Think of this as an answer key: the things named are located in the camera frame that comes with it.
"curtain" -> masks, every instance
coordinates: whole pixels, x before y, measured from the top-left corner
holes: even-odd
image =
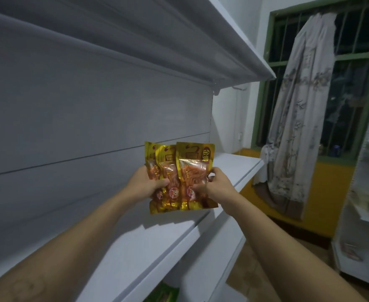
[[[317,161],[334,67],[336,14],[311,16],[295,38],[275,105],[265,165],[256,193],[271,207],[302,219]]]

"yellow snack package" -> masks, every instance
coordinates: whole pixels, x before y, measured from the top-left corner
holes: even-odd
[[[208,182],[214,161],[215,144],[177,142],[176,149],[182,195],[180,210],[217,208],[218,204],[208,198],[207,194],[196,194],[192,188],[194,184]]]
[[[162,206],[166,210],[178,210],[181,203],[180,180],[177,175],[176,145],[161,145],[157,149],[156,161],[161,170],[160,178],[170,180],[162,188]]]
[[[159,166],[156,162],[156,151],[160,144],[145,142],[145,166],[147,167],[148,177],[152,180],[158,180],[161,174]],[[157,189],[152,195],[149,203],[149,212],[151,214],[163,213],[166,209],[162,205],[162,190]]]

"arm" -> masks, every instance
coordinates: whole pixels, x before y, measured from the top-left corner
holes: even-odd
[[[365,301],[335,271],[241,196],[219,168],[213,172],[212,182],[194,189],[208,193],[236,219],[283,301]]]
[[[89,278],[118,219],[165,180],[139,168],[127,186],[82,221],[61,233],[0,278],[0,302],[71,301]]]

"window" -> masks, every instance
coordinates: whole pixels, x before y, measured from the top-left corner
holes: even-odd
[[[293,41],[309,17],[318,12],[337,13],[336,62],[323,124],[321,154],[328,155],[331,148],[338,145],[342,157],[356,159],[369,119],[369,0],[350,0],[274,17],[266,55],[277,79],[261,85],[261,104],[252,145],[263,146],[267,142]]]

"person's left hand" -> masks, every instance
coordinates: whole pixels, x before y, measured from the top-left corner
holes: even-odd
[[[135,202],[149,198],[156,189],[165,187],[169,184],[169,179],[151,180],[147,174],[146,166],[141,166],[136,170],[128,181],[124,192],[132,197]]]

